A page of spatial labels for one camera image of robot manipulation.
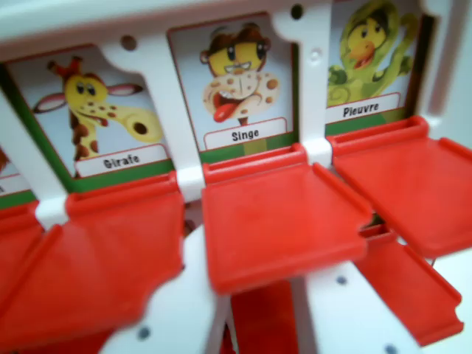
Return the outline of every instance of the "white plastic base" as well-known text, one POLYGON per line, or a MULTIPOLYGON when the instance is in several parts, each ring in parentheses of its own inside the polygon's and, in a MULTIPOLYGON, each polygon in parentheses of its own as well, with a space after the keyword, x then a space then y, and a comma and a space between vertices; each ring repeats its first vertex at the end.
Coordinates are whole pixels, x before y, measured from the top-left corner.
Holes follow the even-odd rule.
POLYGON ((293 280, 292 292, 302 354, 421 353, 351 262, 293 280))
POLYGON ((230 304, 210 287, 202 226, 184 242, 184 263, 181 275, 152 295, 141 321, 117 331, 100 354, 218 353, 230 304))
POLYGON ((464 330, 423 348, 425 354, 469 354, 472 348, 472 249, 437 258, 434 269, 462 295, 456 309, 457 317, 464 322, 464 330))

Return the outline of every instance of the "giraffe illustration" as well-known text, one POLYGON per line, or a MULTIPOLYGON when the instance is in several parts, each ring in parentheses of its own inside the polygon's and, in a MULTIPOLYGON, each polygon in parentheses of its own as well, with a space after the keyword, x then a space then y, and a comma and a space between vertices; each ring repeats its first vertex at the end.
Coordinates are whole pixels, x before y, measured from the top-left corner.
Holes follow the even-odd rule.
POLYGON ((35 114, 42 114, 68 105, 72 143, 75 145, 74 161, 100 155, 97 128, 107 127, 109 119, 123 125, 134 139, 157 143, 162 138, 162 129, 152 111, 107 102, 109 94, 130 96, 143 88, 133 83, 107 86, 98 75, 83 74, 82 61, 82 58, 74 56, 67 67, 50 61, 47 68, 62 79, 63 91, 43 97, 33 108, 35 114))

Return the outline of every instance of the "monkey tongue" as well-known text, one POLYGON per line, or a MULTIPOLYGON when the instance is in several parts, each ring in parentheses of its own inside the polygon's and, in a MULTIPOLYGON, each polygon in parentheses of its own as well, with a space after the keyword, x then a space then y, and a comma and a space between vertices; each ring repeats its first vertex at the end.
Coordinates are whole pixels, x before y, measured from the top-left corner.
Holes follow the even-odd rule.
POLYGON ((237 106, 237 103, 226 103, 221 105, 216 109, 215 114, 213 114, 213 119, 218 123, 224 122, 236 111, 237 106))
POLYGON ((98 120, 103 127, 108 127, 108 120, 98 117, 98 120))

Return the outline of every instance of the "name label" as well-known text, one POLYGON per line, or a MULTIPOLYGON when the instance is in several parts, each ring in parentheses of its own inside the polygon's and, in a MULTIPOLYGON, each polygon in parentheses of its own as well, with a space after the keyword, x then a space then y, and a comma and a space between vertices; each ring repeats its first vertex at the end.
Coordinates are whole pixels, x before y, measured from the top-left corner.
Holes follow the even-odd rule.
POLYGON ((224 146, 250 142, 251 140, 268 138, 274 135, 287 133, 285 118, 275 118, 240 127, 212 131, 205 134, 205 148, 216 149, 224 146))
POLYGON ((345 103, 329 107, 326 112, 326 123, 339 122, 342 120, 369 116, 370 114, 381 113, 398 108, 400 104, 400 94, 385 94, 369 98, 367 100, 345 103))
POLYGON ((86 159, 75 163, 75 168, 81 177, 99 175, 101 173, 124 170, 125 168, 150 164, 167 159, 164 146, 154 144, 140 147, 137 149, 122 151, 119 153, 110 153, 86 159))
POLYGON ((22 175, 11 175, 0 178, 0 197, 28 190, 30 186, 22 175))

